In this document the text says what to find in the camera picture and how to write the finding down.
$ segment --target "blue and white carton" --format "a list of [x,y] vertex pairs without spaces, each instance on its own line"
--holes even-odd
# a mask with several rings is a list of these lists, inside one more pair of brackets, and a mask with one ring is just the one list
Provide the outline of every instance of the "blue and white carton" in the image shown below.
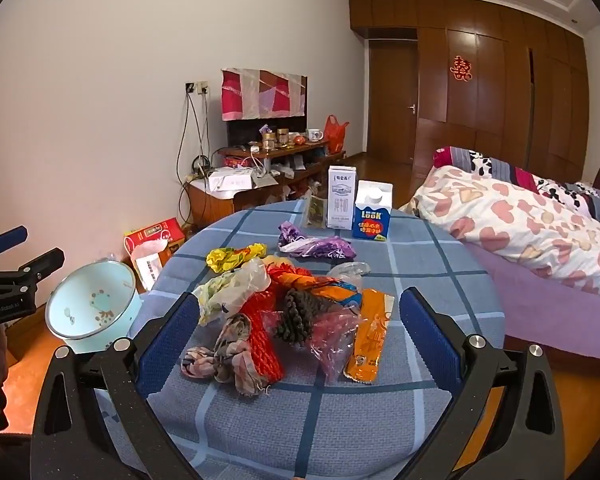
[[329,168],[329,203],[327,227],[351,229],[353,206],[356,197],[356,168],[331,166]]
[[385,242],[389,234],[393,184],[360,180],[353,211],[354,238]]

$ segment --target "blue plaid tablecloth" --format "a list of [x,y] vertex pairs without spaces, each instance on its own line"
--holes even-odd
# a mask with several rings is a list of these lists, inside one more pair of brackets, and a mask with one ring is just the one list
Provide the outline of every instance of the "blue plaid tablecloth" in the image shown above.
[[[278,253],[278,226],[300,226],[304,201],[283,202],[231,215],[189,240],[164,267],[130,335],[163,316],[181,293],[215,276],[206,254],[218,247],[266,243]],[[337,234],[352,242],[357,261],[372,272],[364,286],[396,298],[416,286],[437,311],[452,316],[467,334],[480,333],[496,347],[504,341],[504,313],[486,271],[449,234],[416,217],[392,211],[386,242],[357,240],[350,231],[302,229],[308,235]],[[296,260],[314,274],[335,264]],[[212,347],[220,324],[199,327],[186,348]],[[341,376],[327,384],[316,360],[276,346],[286,376],[268,395],[238,396],[231,384],[192,381],[179,364],[148,402],[178,448],[205,480],[392,479],[421,446],[450,395],[436,388],[404,329],[397,301],[385,340],[380,371],[371,385]],[[100,407],[121,459],[144,470],[110,400]]]

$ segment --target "heart-patterned comforter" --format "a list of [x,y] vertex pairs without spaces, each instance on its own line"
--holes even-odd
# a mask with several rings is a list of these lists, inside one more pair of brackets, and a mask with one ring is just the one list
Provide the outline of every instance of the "heart-patterned comforter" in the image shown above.
[[542,278],[600,295],[600,223],[555,200],[443,166],[406,210]]

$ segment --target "silver screw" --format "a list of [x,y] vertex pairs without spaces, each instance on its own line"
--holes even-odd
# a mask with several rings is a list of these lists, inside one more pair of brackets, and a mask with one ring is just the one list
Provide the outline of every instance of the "silver screw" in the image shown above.
[[122,337],[120,339],[117,339],[115,341],[115,343],[113,343],[113,349],[116,352],[124,352],[130,346],[131,346],[131,341],[129,341],[129,339],[127,339],[126,337]]
[[56,349],[56,358],[57,359],[64,359],[68,355],[69,355],[69,347],[68,346],[61,346],[60,348]]
[[472,335],[469,338],[469,344],[474,348],[484,348],[487,342],[481,335]]
[[529,347],[529,351],[531,352],[531,355],[535,355],[536,357],[542,357],[542,348],[538,345],[531,345]]

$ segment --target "red shopping bag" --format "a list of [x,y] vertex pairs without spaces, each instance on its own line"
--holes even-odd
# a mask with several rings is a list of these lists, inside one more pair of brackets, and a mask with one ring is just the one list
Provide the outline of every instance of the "red shopping bag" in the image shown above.
[[344,146],[345,129],[348,125],[349,123],[338,124],[338,120],[335,115],[330,115],[327,117],[327,124],[324,126],[324,140],[328,141],[327,148],[330,155],[342,151]]

